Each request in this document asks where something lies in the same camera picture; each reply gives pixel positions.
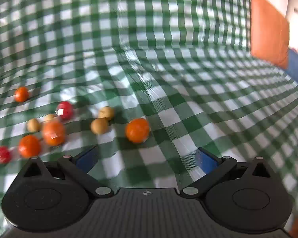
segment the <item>beige ball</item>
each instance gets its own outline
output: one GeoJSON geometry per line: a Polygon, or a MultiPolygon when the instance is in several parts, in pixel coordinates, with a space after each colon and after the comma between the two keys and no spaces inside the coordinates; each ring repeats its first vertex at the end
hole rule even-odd
{"type": "Polygon", "coordinates": [[[27,122],[27,129],[29,132],[38,132],[41,129],[41,124],[37,119],[33,118],[27,122]]]}
{"type": "Polygon", "coordinates": [[[50,121],[50,120],[52,120],[53,118],[55,118],[55,114],[50,113],[50,114],[48,114],[48,115],[46,115],[46,116],[44,117],[44,121],[50,121]]]}
{"type": "Polygon", "coordinates": [[[99,118],[106,118],[107,121],[114,117],[114,109],[111,107],[102,107],[98,112],[99,118]]]}
{"type": "Polygon", "coordinates": [[[94,134],[103,134],[108,130],[108,121],[105,118],[96,118],[91,123],[91,131],[94,134]]]}

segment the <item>orange object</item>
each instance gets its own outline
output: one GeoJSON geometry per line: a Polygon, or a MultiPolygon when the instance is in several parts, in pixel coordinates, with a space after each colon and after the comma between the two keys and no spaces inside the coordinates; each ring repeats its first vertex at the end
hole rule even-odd
{"type": "Polygon", "coordinates": [[[132,143],[141,143],[145,141],[150,132],[148,121],[143,118],[132,120],[127,124],[125,133],[126,137],[132,143]]]}
{"type": "Polygon", "coordinates": [[[267,0],[251,0],[251,55],[288,67],[289,22],[267,0]]]}
{"type": "Polygon", "coordinates": [[[29,98],[29,92],[26,87],[20,87],[15,91],[15,100],[19,103],[25,102],[29,98]]]}
{"type": "Polygon", "coordinates": [[[41,144],[35,135],[30,134],[20,140],[18,150],[25,158],[37,156],[41,151],[41,144]]]}
{"type": "Polygon", "coordinates": [[[59,146],[65,141],[64,125],[57,119],[52,119],[43,124],[42,136],[50,146],[59,146]]]}

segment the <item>orange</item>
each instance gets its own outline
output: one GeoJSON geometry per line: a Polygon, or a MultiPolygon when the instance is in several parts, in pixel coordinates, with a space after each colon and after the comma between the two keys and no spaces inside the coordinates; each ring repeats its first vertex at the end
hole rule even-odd
{"type": "Polygon", "coordinates": [[[42,128],[44,141],[50,146],[59,146],[65,140],[65,129],[62,123],[53,119],[44,123],[42,128]]]}
{"type": "Polygon", "coordinates": [[[15,100],[19,103],[25,102],[29,98],[28,89],[20,87],[15,91],[15,100]]]}
{"type": "Polygon", "coordinates": [[[41,151],[41,145],[35,135],[27,135],[23,137],[18,146],[20,155],[25,158],[37,156],[41,151]]]}
{"type": "Polygon", "coordinates": [[[125,133],[126,137],[132,143],[141,143],[145,141],[150,132],[148,121],[143,118],[132,120],[127,124],[125,133]]]}

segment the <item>red ball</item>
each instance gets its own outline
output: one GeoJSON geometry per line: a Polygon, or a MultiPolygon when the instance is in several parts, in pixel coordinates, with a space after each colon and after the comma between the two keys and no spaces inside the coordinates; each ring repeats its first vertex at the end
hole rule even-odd
{"type": "Polygon", "coordinates": [[[0,147],[0,164],[7,164],[11,160],[11,154],[7,147],[0,147]]]}
{"type": "Polygon", "coordinates": [[[68,120],[68,119],[72,118],[72,116],[73,116],[73,107],[68,101],[61,102],[57,107],[57,111],[59,111],[60,109],[63,109],[62,113],[59,114],[59,116],[62,119],[68,120]]]}

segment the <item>circular black disc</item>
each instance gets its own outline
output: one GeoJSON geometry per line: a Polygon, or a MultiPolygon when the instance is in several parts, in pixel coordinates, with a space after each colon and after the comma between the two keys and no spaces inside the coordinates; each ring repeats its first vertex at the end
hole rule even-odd
{"type": "Polygon", "coordinates": [[[7,220],[32,232],[66,227],[87,207],[88,195],[80,186],[59,180],[26,180],[9,190],[2,201],[7,220]]]}
{"type": "Polygon", "coordinates": [[[223,226],[246,233],[282,227],[292,210],[284,188],[275,185],[270,178],[257,176],[214,186],[206,194],[205,205],[223,226]]]}

